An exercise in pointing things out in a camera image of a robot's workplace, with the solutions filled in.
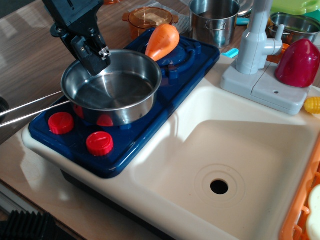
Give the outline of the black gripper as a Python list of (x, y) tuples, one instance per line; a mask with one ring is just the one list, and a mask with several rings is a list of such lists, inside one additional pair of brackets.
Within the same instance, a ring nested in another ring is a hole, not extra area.
[(75, 34), (71, 51), (85, 70), (96, 76), (111, 64), (110, 50), (100, 35), (97, 13), (102, 0), (44, 0), (46, 10), (56, 25)]

